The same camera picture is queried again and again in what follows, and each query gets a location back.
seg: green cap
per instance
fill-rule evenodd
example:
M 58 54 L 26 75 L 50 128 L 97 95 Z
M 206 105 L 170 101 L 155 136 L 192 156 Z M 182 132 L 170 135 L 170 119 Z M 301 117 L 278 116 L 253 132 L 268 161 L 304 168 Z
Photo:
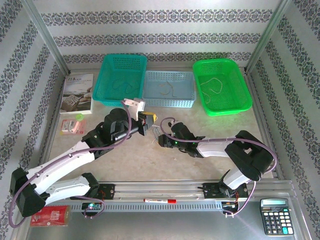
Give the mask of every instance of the green cap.
M 84 115 L 79 113 L 75 116 L 75 120 L 77 120 L 78 122 L 82 121 L 84 119 Z

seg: wallpaper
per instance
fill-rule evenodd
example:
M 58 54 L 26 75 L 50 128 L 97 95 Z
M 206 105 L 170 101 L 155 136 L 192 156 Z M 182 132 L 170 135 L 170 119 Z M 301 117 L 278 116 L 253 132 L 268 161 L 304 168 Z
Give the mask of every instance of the wallpaper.
M 70 69 L 97 69 L 105 54 L 156 63 L 230 58 L 245 67 L 279 0 L 86 2 L 34 2 Z
M 0 9 L 0 240 L 9 240 L 11 173 L 39 164 L 64 76 L 20 1 Z
M 283 175 L 320 239 L 320 7 L 292 2 L 251 73 Z

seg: light blue plastic basket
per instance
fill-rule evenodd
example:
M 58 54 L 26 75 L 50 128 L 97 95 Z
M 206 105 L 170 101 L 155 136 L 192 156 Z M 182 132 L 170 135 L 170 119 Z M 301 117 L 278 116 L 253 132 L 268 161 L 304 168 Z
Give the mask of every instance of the light blue plastic basket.
M 93 99 L 105 106 L 121 107 L 125 98 L 142 98 L 146 68 L 145 56 L 106 55 L 93 90 Z
M 146 71 L 143 99 L 150 107 L 191 108 L 196 100 L 192 71 Z

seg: green plastic basket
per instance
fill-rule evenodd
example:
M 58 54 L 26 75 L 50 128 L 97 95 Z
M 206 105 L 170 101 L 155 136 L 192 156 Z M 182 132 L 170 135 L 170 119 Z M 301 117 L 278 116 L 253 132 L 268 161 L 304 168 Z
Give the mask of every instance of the green plastic basket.
M 146 68 L 145 56 L 106 55 L 93 90 L 93 99 L 112 107 L 121 107 L 123 99 L 141 99 Z
M 202 105 L 209 116 L 237 114 L 252 106 L 238 65 L 226 58 L 197 61 L 193 73 Z

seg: basket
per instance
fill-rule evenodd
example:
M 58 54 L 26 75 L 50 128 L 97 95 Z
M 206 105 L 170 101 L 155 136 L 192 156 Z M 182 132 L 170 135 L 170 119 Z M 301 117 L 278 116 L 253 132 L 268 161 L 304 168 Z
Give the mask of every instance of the basket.
M 197 61 L 193 65 L 202 105 L 209 116 L 237 114 L 252 106 L 238 65 L 226 58 Z
M 93 90 L 93 99 L 105 106 L 121 107 L 125 98 L 142 98 L 146 68 L 145 56 L 106 55 Z
M 196 100 L 191 71 L 146 71 L 143 99 L 150 107 L 191 108 Z

